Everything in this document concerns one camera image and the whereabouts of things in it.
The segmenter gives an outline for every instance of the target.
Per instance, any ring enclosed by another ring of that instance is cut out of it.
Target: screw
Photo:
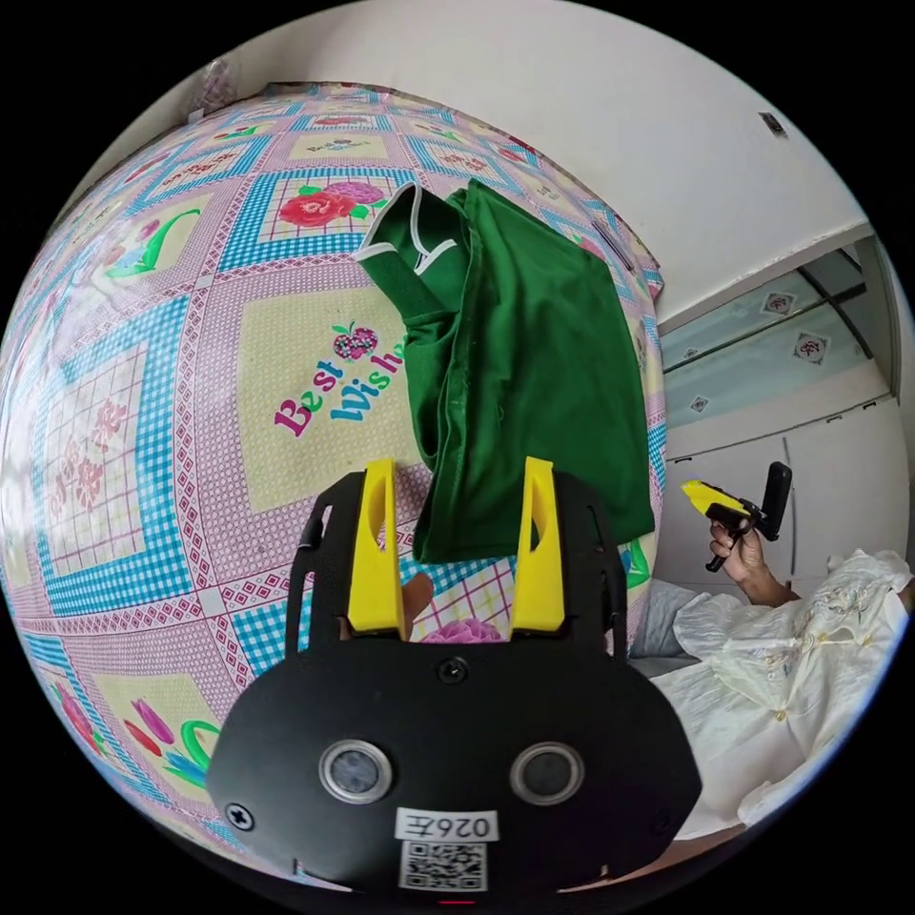
[[[251,832],[254,829],[254,817],[240,803],[226,804],[226,819],[242,832]]]
[[[438,679],[447,686],[455,686],[467,679],[467,663],[460,658],[449,658],[436,668]]]

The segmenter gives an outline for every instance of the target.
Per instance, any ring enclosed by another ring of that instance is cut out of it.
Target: green cloth
[[[433,473],[417,561],[514,555],[527,456],[593,486],[618,543],[654,529],[641,376],[606,264],[476,180],[447,200],[401,188],[356,258],[407,330]]]

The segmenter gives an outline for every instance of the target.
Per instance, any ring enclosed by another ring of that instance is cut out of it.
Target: person's arm
[[[765,566],[748,579],[740,582],[741,590],[757,607],[777,609],[792,600],[800,600],[787,585],[782,584]]]
[[[763,542],[756,531],[747,530],[742,537],[734,540],[715,521],[711,534],[711,551],[724,560],[724,572],[750,598],[750,603],[776,609],[791,600],[800,599],[765,564]]]

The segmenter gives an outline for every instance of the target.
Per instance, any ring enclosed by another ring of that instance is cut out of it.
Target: qr code
[[[400,863],[405,889],[483,892],[486,889],[485,843],[405,842]]]

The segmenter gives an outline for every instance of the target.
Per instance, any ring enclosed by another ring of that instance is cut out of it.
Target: cabinet door
[[[794,577],[822,579],[831,555],[905,555],[908,472],[896,401],[887,399],[785,434],[794,471]]]
[[[732,496],[748,498],[759,505],[763,501],[769,464],[775,460],[787,463],[782,436],[769,436],[668,461],[655,577],[693,590],[714,591],[730,585],[724,572],[705,571],[705,564],[712,559],[708,548],[710,522],[693,508],[681,485],[691,479],[701,479]],[[791,572],[792,527],[793,506],[788,501],[781,536],[774,543],[764,541],[766,561],[782,580]]]

